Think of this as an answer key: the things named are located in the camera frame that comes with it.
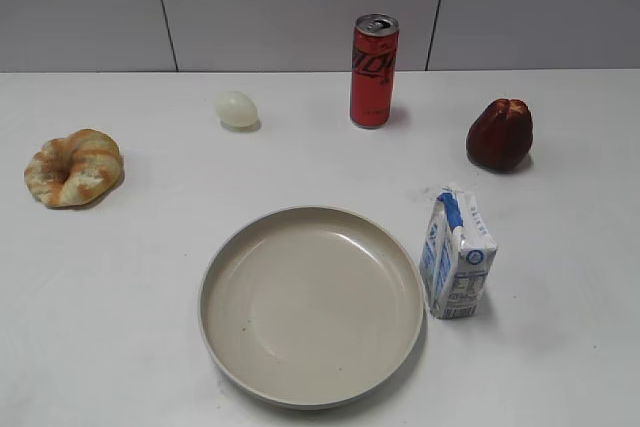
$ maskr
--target croissant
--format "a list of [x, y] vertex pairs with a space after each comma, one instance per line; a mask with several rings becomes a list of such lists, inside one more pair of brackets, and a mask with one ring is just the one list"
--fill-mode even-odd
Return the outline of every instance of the croissant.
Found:
[[107, 134], [83, 129], [42, 146], [24, 171], [31, 194], [47, 207], [91, 202], [122, 175], [118, 144]]

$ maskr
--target red apple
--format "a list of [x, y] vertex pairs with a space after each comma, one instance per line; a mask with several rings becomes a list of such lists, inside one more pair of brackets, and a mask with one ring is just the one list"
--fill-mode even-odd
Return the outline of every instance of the red apple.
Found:
[[527, 104], [498, 99], [469, 129], [467, 153], [478, 165], [507, 172], [525, 158], [532, 142], [533, 120]]

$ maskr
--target beverage can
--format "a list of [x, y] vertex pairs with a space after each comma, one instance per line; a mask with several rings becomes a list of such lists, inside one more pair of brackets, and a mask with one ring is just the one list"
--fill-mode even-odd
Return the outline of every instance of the beverage can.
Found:
[[351, 57], [351, 120], [359, 127], [383, 126], [391, 112], [399, 24], [385, 14], [356, 20]]

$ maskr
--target egg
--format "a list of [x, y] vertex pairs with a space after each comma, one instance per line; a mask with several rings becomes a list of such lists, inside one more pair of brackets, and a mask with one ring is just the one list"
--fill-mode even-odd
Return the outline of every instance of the egg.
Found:
[[216, 102], [220, 121], [234, 129], [245, 129], [258, 122], [258, 109], [242, 92], [225, 92]]

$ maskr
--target plate rim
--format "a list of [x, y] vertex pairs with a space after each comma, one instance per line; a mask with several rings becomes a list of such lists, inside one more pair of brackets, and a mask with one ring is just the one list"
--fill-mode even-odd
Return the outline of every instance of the plate rim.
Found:
[[[416, 284], [418, 286], [420, 309], [419, 309], [417, 326], [416, 326], [416, 329], [415, 329], [415, 331], [413, 333], [411, 341], [408, 344], [407, 350], [402, 355], [402, 358], [399, 360], [399, 362], [394, 364], [393, 367], [387, 373], [385, 373], [383, 376], [381, 376], [380, 380], [378, 380], [376, 383], [374, 383], [370, 387], [366, 388], [362, 392], [360, 392], [358, 394], [355, 394], [353, 396], [346, 397], [346, 398], [339, 399], [339, 400], [332, 401], [332, 402], [309, 403], [309, 402], [290, 401], [290, 400], [286, 400], [286, 399], [275, 397], [273, 395], [269, 395], [269, 394], [267, 394], [265, 392], [262, 392], [259, 389], [256, 389], [255, 387], [252, 387], [252, 386], [248, 385], [246, 382], [240, 380], [237, 376], [235, 376], [224, 365], [224, 363], [218, 358], [218, 356], [215, 354], [215, 352], [213, 350], [213, 346], [210, 344], [210, 342], [209, 342], [209, 340], [207, 338], [207, 334], [205, 332], [204, 319], [203, 319], [203, 309], [202, 309], [202, 300], [204, 298], [204, 287], [205, 287], [205, 283], [206, 283], [207, 279], [209, 278], [209, 274], [213, 270], [213, 264], [214, 264], [215, 260], [218, 258], [218, 256], [220, 255], [220, 253], [222, 252], [222, 250], [225, 247], [227, 247], [227, 245], [229, 245], [234, 238], [236, 238], [239, 234], [241, 234], [244, 230], [248, 229], [250, 226], [252, 226], [252, 225], [254, 225], [254, 224], [258, 223], [258, 222], [261, 222], [261, 221], [263, 221], [265, 219], [268, 219], [269, 217], [273, 217], [273, 216], [275, 216], [277, 214], [282, 214], [282, 213], [293, 211], [293, 210], [328, 210], [328, 211], [334, 211], [334, 212], [339, 212], [341, 214], [351, 215], [353, 217], [356, 217], [356, 218], [358, 218], [358, 219], [360, 219], [360, 220], [362, 220], [364, 222], [367, 222], [368, 224], [374, 226], [375, 228], [380, 230], [384, 235], [386, 235], [391, 241], [393, 241], [393, 243], [400, 249], [400, 252], [405, 257], [405, 259], [409, 263], [409, 266], [411, 267], [411, 271], [413, 273], [414, 280], [415, 280], [415, 282], [416, 282]], [[260, 217], [257, 217], [255, 219], [253, 219], [252, 221], [248, 222], [247, 224], [243, 225], [242, 227], [240, 227], [239, 229], [234, 231], [233, 234], [231, 234], [224, 242], [222, 242], [220, 247], [216, 250], [215, 254], [213, 255], [213, 257], [209, 261], [209, 264], [208, 264], [207, 268], [205, 269], [204, 275], [202, 276], [202, 279], [200, 280], [200, 287], [199, 287], [199, 291], [198, 291], [197, 302], [198, 302], [197, 303], [198, 327], [199, 327], [199, 330], [200, 330], [200, 336], [202, 337], [202, 341], [204, 342], [205, 347], [206, 347], [209, 355], [213, 359], [213, 361], [216, 364], [216, 366], [224, 373], [224, 375], [227, 376], [227, 378], [229, 378], [235, 385], [240, 387], [242, 390], [244, 390], [245, 392], [251, 394], [252, 396], [254, 396], [254, 397], [256, 397], [256, 398], [258, 398], [258, 399], [260, 399], [262, 401], [268, 402], [268, 403], [273, 404], [273, 405], [278, 405], [278, 406], [281, 406], [281, 407], [286, 407], [286, 408], [291, 408], [291, 409], [298, 409], [298, 410], [314, 410], [314, 409], [325, 409], [325, 408], [336, 407], [336, 406], [339, 406], [339, 405], [343, 405], [343, 404], [355, 401], [355, 400], [361, 398], [362, 396], [367, 395], [371, 391], [377, 389], [379, 386], [384, 384], [395, 372], [397, 372], [398, 369], [406, 362], [407, 358], [409, 357], [409, 355], [411, 354], [411, 352], [415, 348], [416, 343], [418, 341], [418, 338], [420, 337], [420, 333], [422, 332], [422, 328], [423, 328], [422, 325], [424, 324], [424, 329], [425, 330], [427, 330], [427, 328], [428, 328], [428, 326], [427, 326], [427, 323], [428, 323], [427, 317], [428, 316], [426, 315], [426, 312], [425, 312], [425, 309], [426, 309], [426, 287], [424, 285], [424, 282], [422, 281], [422, 277], [420, 276], [420, 272], [419, 272], [415, 262], [411, 259], [411, 256], [406, 251], [406, 249], [402, 246], [402, 244], [393, 235], [391, 235], [391, 233], [388, 230], [386, 230], [384, 227], [382, 227], [378, 223], [372, 221], [371, 219], [369, 219], [367, 217], [364, 217], [363, 215], [360, 215], [360, 214], [355, 213], [353, 211], [347, 210], [347, 209], [338, 208], [338, 207], [329, 207], [329, 206], [326, 206], [326, 205], [298, 205], [298, 206], [286, 207], [286, 208], [283, 208], [283, 209], [274, 210], [274, 211], [272, 211], [270, 213], [267, 213], [265, 215], [262, 215]]]

